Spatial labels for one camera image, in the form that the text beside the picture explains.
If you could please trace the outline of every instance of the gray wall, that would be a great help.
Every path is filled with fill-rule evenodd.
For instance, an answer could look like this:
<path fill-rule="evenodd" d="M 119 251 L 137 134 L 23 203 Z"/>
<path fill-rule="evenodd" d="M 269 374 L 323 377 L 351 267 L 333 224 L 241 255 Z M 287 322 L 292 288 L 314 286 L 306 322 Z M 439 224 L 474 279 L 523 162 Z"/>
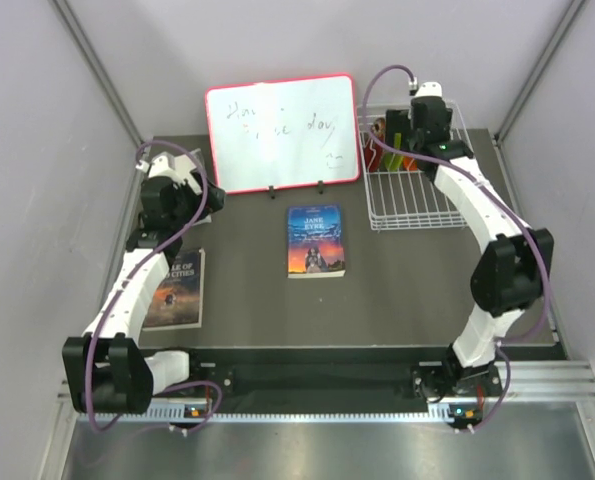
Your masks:
<path fill-rule="evenodd" d="M 512 129 L 505 151 L 528 219 L 555 235 L 564 333 L 595 371 L 595 1 Z"/>
<path fill-rule="evenodd" d="M 363 95 L 392 63 L 495 131 L 568 0 L 70 2 L 146 138 L 206 133 L 210 86 L 342 71 Z M 374 98 L 405 85 L 393 74 Z"/>
<path fill-rule="evenodd" d="M 0 2 L 0 479 L 33 478 L 100 300 L 133 147 L 46 0 Z"/>

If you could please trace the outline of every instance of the green object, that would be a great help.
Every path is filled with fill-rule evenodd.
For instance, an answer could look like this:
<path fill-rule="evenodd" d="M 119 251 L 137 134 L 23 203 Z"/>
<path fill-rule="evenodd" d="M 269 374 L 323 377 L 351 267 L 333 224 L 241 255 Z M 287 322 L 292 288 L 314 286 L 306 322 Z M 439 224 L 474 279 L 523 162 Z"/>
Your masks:
<path fill-rule="evenodd" d="M 396 133 L 393 141 L 393 148 L 401 150 L 401 133 Z M 387 153 L 384 155 L 383 164 L 389 172 L 396 172 L 404 163 L 404 156 L 395 153 Z"/>

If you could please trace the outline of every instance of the whiteboard stand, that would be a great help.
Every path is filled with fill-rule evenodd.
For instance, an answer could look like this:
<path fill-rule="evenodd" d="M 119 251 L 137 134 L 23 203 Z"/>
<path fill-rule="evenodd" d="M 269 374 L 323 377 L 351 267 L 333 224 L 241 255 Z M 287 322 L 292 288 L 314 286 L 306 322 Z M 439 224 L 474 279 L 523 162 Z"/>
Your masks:
<path fill-rule="evenodd" d="M 324 181 L 323 180 L 317 181 L 317 192 L 320 195 L 324 194 Z M 277 191 L 275 190 L 274 186 L 268 185 L 268 195 L 270 195 L 271 200 L 274 200 L 277 197 Z"/>

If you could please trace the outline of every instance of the book cover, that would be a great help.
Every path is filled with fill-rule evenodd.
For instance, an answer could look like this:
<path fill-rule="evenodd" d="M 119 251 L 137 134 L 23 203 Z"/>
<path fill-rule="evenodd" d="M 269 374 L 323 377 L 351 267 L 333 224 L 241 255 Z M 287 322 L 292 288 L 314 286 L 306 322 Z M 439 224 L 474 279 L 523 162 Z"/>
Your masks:
<path fill-rule="evenodd" d="M 204 250 L 182 250 L 148 308 L 142 330 L 201 327 Z"/>
<path fill-rule="evenodd" d="M 339 205 L 288 209 L 288 277 L 341 277 L 346 271 Z"/>

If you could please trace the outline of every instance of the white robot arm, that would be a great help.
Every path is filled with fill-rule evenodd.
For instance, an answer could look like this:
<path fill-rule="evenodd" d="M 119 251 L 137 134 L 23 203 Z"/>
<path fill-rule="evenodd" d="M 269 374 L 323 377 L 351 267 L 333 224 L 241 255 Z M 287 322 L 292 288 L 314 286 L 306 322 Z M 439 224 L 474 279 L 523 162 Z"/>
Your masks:
<path fill-rule="evenodd" d="M 542 287 L 534 256 L 519 227 L 481 187 L 504 202 L 479 169 L 473 152 L 463 141 L 451 138 L 451 118 L 452 112 L 442 99 L 441 85 L 424 83 L 411 102 L 411 151 L 448 161 L 476 179 L 473 183 L 445 165 L 418 162 L 435 187 L 462 214 L 482 253 L 471 278 L 475 306 L 445 361 L 447 374 L 459 381 L 483 372 L 495 360 L 495 339 L 506 335 L 525 309 L 541 296 Z M 525 222 L 521 223 L 535 239 L 549 268 L 552 236 L 545 229 L 533 231 Z"/>
<path fill-rule="evenodd" d="M 93 372 L 93 405 L 100 413 L 143 413 L 153 395 L 189 378 L 190 359 L 184 351 L 166 350 L 143 358 L 138 340 L 153 295 L 170 271 L 181 240 L 160 253 L 153 250 L 171 238 L 195 214 L 202 190 L 191 160 L 167 153 L 137 168 L 147 173 L 142 183 L 140 227 L 126 244 L 121 271 L 104 306 L 82 337 L 71 337 L 62 350 L 73 405 L 85 411 L 84 362 L 93 332 L 104 317 Z M 224 192 L 209 182 L 208 201 L 200 216 L 222 208 Z M 146 257 L 148 261 L 128 275 Z M 117 292 L 121 292 L 115 303 Z"/>

